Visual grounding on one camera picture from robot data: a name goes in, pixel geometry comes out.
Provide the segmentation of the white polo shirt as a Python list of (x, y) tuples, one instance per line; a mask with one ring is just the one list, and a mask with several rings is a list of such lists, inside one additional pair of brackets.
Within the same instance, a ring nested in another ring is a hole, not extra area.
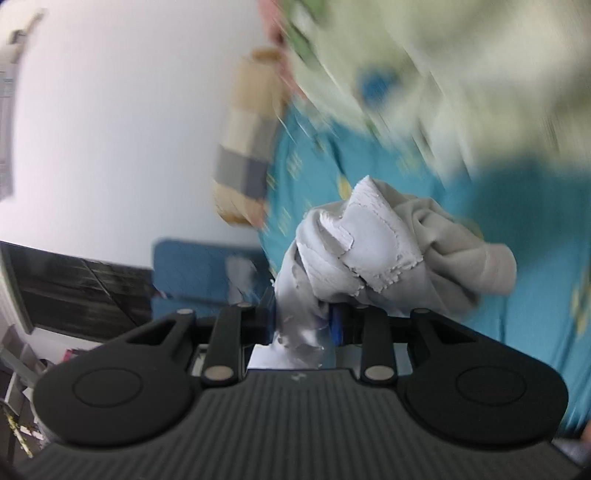
[(483, 295), (509, 295), (517, 263), (431, 198), (407, 196), (365, 177), (346, 201), (308, 211), (274, 283), (281, 368), (332, 361), (329, 307), (375, 306), (393, 316), (427, 308), (453, 320)]

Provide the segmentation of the blue covered chair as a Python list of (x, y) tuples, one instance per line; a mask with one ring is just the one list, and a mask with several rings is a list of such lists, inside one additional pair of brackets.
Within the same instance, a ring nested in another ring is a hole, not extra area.
[(155, 319), (179, 310), (215, 317), (222, 308), (256, 305), (271, 285), (262, 250), (165, 239), (153, 247)]

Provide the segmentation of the teal patterned bed sheet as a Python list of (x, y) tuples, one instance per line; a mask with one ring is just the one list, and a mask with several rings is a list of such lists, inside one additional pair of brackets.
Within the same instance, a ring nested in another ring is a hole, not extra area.
[(589, 177), (558, 175), (526, 162), (444, 184), (415, 146), (386, 148), (294, 104), (280, 122), (267, 174), (267, 217), (259, 239), (271, 271), (280, 270), (305, 213), (346, 199), (365, 176), (434, 199), (485, 240), (513, 251), (513, 294), (484, 299), (469, 324), (562, 375), (569, 405), (561, 431), (580, 436), (590, 419)]

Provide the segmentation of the plaid beige grey pillow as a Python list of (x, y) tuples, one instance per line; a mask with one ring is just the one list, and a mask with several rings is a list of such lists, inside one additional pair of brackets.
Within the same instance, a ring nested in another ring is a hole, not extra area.
[(286, 107), (280, 60), (279, 50), (256, 49), (235, 72), (212, 186), (216, 212), (228, 224), (261, 229), (266, 221), (267, 171)]

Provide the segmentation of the green plush blanket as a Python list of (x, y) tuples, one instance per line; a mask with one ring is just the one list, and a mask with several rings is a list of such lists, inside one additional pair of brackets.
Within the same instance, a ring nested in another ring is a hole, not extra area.
[(280, 20), (318, 113), (416, 145), (444, 180), (590, 170), (586, 1), (283, 1)]

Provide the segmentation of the pink blanket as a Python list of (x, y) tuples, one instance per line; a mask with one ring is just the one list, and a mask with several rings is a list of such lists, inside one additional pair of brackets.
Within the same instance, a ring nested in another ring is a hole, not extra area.
[(266, 38), (278, 47), (286, 43), (284, 39), (283, 6), (279, 0), (259, 0), (259, 15), (262, 19)]

